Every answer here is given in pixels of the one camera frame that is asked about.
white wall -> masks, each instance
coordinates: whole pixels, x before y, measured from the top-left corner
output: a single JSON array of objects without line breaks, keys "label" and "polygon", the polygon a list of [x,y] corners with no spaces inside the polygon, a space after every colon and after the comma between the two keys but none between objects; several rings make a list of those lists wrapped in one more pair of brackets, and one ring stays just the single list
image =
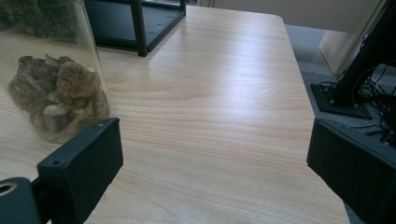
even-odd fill
[{"label": "white wall", "polygon": [[[379,0],[215,0],[215,7],[275,14],[286,24],[355,32]],[[207,6],[202,0],[201,6]]]}]

transparent container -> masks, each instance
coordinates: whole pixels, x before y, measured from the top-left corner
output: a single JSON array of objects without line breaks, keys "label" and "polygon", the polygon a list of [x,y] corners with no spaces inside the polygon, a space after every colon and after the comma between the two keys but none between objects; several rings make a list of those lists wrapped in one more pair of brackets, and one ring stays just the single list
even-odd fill
[{"label": "transparent container", "polygon": [[64,143],[110,118],[84,2],[1,0],[0,84],[45,141]]}]

black metal shelf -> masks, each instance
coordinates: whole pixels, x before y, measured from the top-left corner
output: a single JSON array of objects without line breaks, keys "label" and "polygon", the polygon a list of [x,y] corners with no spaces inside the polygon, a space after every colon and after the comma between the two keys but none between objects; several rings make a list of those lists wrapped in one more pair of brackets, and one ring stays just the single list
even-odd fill
[{"label": "black metal shelf", "polygon": [[85,0],[99,46],[137,49],[146,56],[186,16],[186,1],[169,5],[141,0]]}]

screw hole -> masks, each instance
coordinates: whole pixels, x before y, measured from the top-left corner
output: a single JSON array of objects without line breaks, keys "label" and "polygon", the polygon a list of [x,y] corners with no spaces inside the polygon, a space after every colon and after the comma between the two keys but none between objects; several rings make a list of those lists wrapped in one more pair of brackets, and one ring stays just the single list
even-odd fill
[{"label": "screw hole", "polygon": [[12,190],[14,190],[17,187],[16,183],[6,183],[3,185],[0,185],[0,196],[6,195],[10,193]]},{"label": "screw hole", "polygon": [[100,123],[99,124],[93,124],[92,127],[93,128],[100,128],[100,127],[103,127],[103,124],[100,124]]},{"label": "screw hole", "polygon": [[61,161],[58,161],[58,160],[53,161],[53,162],[51,163],[51,165],[59,165],[59,164],[61,164]]}]

black stand base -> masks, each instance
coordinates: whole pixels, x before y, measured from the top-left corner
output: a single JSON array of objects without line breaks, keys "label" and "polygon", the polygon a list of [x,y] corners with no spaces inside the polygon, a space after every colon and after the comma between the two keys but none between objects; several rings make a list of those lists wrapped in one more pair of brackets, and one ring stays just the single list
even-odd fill
[{"label": "black stand base", "polygon": [[339,115],[346,115],[361,119],[372,119],[373,116],[367,108],[360,104],[354,105],[333,105],[332,104],[332,88],[320,85],[311,84],[311,90],[314,93],[315,99],[318,103],[320,111],[334,113]]}]

